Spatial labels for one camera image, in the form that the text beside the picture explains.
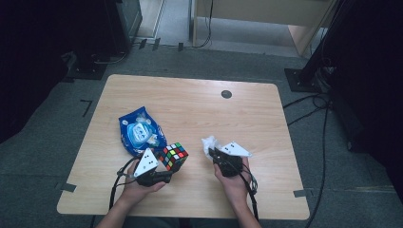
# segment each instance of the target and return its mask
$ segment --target table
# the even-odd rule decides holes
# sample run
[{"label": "table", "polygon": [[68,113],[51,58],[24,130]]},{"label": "table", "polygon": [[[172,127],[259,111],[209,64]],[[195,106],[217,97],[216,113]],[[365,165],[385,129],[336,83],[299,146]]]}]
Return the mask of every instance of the table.
[{"label": "table", "polygon": [[[232,97],[224,99],[224,90]],[[59,213],[107,213],[116,172],[130,159],[118,118],[143,105],[168,143],[181,143],[189,157],[169,184],[130,215],[233,218],[213,164],[202,152],[202,139],[214,135],[222,145],[235,141],[253,154],[249,162],[259,183],[261,219],[309,217],[306,198],[294,194],[303,186],[275,85],[128,75],[107,79],[67,180],[77,188],[62,193]]]},{"label": "table", "polygon": [[[208,17],[212,0],[193,0],[193,46],[198,17]],[[337,0],[219,0],[212,17],[288,25],[297,52],[302,55],[321,27],[330,24]]]}]

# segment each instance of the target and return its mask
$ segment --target blue package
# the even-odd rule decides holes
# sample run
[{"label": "blue package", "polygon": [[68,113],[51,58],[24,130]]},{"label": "blue package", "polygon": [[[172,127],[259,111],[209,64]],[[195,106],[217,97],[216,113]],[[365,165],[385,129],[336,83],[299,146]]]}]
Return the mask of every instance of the blue package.
[{"label": "blue package", "polygon": [[143,153],[148,147],[158,150],[167,146],[163,131],[144,106],[119,118],[119,125],[122,143],[133,156]]}]

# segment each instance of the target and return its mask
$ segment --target colorful puzzle cube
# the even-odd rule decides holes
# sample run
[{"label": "colorful puzzle cube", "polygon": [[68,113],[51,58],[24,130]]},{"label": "colorful puzzle cube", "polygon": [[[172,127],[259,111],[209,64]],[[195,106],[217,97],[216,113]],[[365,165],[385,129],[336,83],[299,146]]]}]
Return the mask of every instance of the colorful puzzle cube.
[{"label": "colorful puzzle cube", "polygon": [[187,152],[179,143],[173,143],[166,146],[160,154],[160,161],[166,167],[166,170],[178,172],[184,161],[187,159]]}]

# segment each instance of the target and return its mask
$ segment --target floor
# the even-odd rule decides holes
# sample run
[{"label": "floor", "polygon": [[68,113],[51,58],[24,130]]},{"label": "floor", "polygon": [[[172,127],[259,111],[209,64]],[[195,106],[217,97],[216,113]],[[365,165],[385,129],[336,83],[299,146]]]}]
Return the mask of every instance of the floor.
[{"label": "floor", "polygon": [[[186,47],[191,47],[189,1],[165,0],[164,4],[160,4],[161,2],[162,0],[141,1],[145,23],[142,23],[139,32],[149,30],[149,33],[155,34],[155,36],[141,33],[138,41],[147,38],[147,43],[153,44],[156,38],[161,38],[161,45],[177,46],[178,43],[184,43]],[[160,15],[158,12],[161,13],[161,20],[158,25],[148,23],[149,20],[152,22],[158,20],[157,17]],[[299,56],[287,25],[213,18],[211,21],[211,39],[204,48],[308,59],[318,46],[323,30],[324,28],[320,29],[316,39],[307,48],[303,56]],[[207,36],[208,19],[199,18],[197,46],[203,44]]]}]

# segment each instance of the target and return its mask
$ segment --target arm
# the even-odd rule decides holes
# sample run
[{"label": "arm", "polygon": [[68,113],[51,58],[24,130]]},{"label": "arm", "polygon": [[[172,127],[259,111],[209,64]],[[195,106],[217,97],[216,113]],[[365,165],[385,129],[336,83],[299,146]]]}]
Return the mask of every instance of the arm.
[{"label": "arm", "polygon": [[[136,163],[137,162],[133,162],[127,172],[133,173]],[[133,181],[133,179],[125,179],[125,182],[131,181]],[[125,217],[136,204],[143,200],[149,193],[157,192],[164,186],[165,182],[158,182],[151,187],[141,186],[137,182],[126,184],[124,192],[97,225],[97,228],[122,227],[125,222]]]},{"label": "arm", "polygon": [[[249,167],[249,162],[247,158],[242,158],[242,162],[244,165]],[[237,216],[240,227],[261,227],[248,207],[246,201],[248,191],[246,190],[245,183],[240,178],[240,176],[232,178],[224,177],[217,164],[214,164],[214,169],[217,179],[221,182],[222,187],[224,188],[225,195],[231,204],[232,210]],[[243,176],[248,182],[251,181],[251,177],[249,175]]]}]

